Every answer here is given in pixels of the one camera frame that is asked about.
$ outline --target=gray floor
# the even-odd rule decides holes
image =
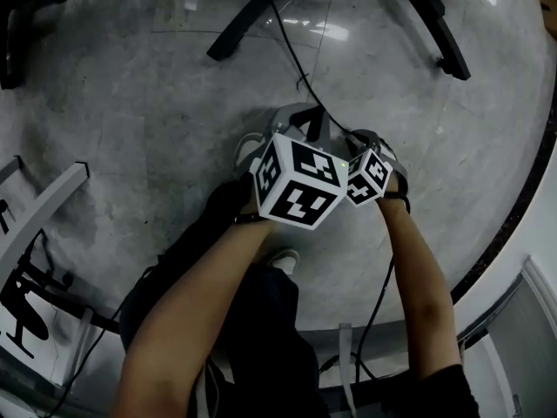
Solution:
[[[0,93],[0,158],[21,155],[27,178],[0,194],[18,213],[34,189],[89,163],[90,181],[47,229],[91,301],[117,305],[230,177],[238,139],[273,107],[307,100],[272,15],[229,60],[205,55],[247,1],[70,0],[37,14],[44,36],[30,49],[27,83]],[[453,287],[532,164],[555,47],[538,0],[443,1],[472,72],[464,83],[432,68],[438,50],[407,0],[279,8],[333,116],[375,129],[409,168],[413,217]],[[280,230],[278,245],[303,257],[300,328],[366,321],[390,258],[375,206],[343,203],[314,233]],[[392,283],[378,322],[401,317]]]

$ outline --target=hand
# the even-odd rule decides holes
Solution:
[[[389,182],[386,184],[385,192],[398,192],[399,191],[399,178],[395,171],[391,172]]]

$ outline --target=shoe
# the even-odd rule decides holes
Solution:
[[[234,178],[240,179],[249,172],[253,161],[261,158],[265,146],[265,138],[261,133],[248,133],[240,139],[234,152]]]
[[[299,253],[291,248],[278,250],[270,259],[266,266],[273,266],[282,269],[286,275],[292,275],[299,265]]]

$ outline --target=black sticker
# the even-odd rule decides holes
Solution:
[[[258,171],[255,173],[255,180],[257,181],[259,204],[263,205],[271,189],[275,186],[277,179],[280,175],[279,157],[275,144],[271,142],[265,155],[261,159]]]
[[[372,178],[375,184],[381,188],[381,191],[385,190],[388,170],[385,167],[385,163],[383,163],[375,153],[370,154],[367,161],[366,173]]]
[[[292,142],[294,171],[340,187],[332,158],[312,147]]]
[[[311,226],[336,198],[333,193],[291,181],[280,194],[270,214]]]
[[[346,194],[357,205],[372,199],[377,195],[375,189],[370,185],[361,173],[354,178],[348,180],[348,189]]]

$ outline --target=leg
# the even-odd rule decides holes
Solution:
[[[250,198],[251,175],[217,188],[198,221],[182,234],[158,264],[127,295],[120,315],[120,338],[127,350],[151,308],[218,240]]]
[[[254,265],[232,302],[219,344],[246,416],[328,416],[317,358],[295,328],[298,294],[282,270]]]

